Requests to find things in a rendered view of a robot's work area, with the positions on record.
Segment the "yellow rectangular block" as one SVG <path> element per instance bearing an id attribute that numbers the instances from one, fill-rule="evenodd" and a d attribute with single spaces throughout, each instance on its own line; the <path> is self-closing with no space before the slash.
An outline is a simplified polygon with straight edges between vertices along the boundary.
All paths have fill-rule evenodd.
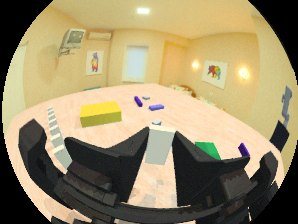
<path id="1" fill-rule="evenodd" d="M 116 101 L 81 105 L 81 127 L 96 127 L 100 124 L 112 124 L 121 121 L 121 108 Z"/>

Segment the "green rectangular block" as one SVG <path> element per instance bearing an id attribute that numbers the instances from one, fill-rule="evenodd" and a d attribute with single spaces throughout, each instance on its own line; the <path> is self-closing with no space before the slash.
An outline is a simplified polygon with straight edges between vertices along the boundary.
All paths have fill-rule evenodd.
<path id="1" fill-rule="evenodd" d="M 198 148 L 204 149 L 204 152 L 209 153 L 210 156 L 214 157 L 214 159 L 221 160 L 220 155 L 218 155 L 216 145 L 214 143 L 205 143 L 205 141 L 194 141 L 194 144 L 197 145 Z"/>

